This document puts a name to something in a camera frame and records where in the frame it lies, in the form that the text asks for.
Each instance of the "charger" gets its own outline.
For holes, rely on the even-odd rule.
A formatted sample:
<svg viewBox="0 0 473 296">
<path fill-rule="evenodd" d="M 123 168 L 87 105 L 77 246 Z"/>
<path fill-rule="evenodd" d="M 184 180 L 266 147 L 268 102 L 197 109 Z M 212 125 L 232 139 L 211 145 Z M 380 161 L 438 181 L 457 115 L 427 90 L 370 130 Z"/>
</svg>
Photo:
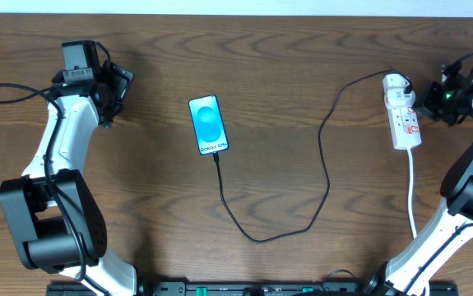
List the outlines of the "charger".
<svg viewBox="0 0 473 296">
<path fill-rule="evenodd" d="M 415 92 L 406 93 L 410 82 L 400 74 L 389 74 L 383 79 L 384 104 L 392 131 L 393 147 L 406 150 L 421 143 L 417 114 L 412 108 Z"/>
</svg>

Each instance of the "power strip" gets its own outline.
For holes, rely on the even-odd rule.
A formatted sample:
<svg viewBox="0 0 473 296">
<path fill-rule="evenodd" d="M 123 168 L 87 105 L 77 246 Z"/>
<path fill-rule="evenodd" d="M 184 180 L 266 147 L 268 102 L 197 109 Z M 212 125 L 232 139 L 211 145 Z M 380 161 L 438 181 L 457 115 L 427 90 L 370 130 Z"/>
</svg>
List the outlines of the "power strip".
<svg viewBox="0 0 473 296">
<path fill-rule="evenodd" d="M 417 114 L 412 108 L 415 92 L 405 94 L 410 83 L 399 74 L 389 74 L 383 79 L 384 104 L 392 131 L 393 148 L 406 150 L 420 145 L 420 130 Z"/>
</svg>

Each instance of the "brown tabletop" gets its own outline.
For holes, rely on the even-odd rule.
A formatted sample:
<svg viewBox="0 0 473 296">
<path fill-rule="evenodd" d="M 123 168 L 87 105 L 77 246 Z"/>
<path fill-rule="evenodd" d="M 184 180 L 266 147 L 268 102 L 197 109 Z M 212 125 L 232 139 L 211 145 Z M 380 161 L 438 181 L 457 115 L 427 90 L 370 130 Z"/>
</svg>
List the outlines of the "brown tabletop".
<svg viewBox="0 0 473 296">
<path fill-rule="evenodd" d="M 324 128 L 332 188 L 313 228 L 263 245 L 221 205 L 187 102 L 219 97 L 231 144 L 220 154 L 225 195 L 243 227 L 257 238 L 301 229 L 326 189 L 317 131 L 338 90 L 394 67 L 421 96 L 442 64 L 473 50 L 473 19 L 0 15 L 0 82 L 50 86 L 64 67 L 61 43 L 74 39 L 99 40 L 136 74 L 125 111 L 95 131 L 86 160 L 109 247 L 151 278 L 319 281 L 338 268 L 366 276 L 411 241 L 407 157 L 392 148 L 383 77 L 348 89 Z M 0 90 L 0 99 L 18 95 Z M 41 99 L 0 105 L 0 182 L 21 176 L 46 119 Z M 473 122 L 420 126 L 419 229 Z M 473 240 L 434 278 L 473 294 Z M 55 280 L 65 278 L 21 265 L 0 208 L 0 294 L 41 295 Z"/>
</svg>

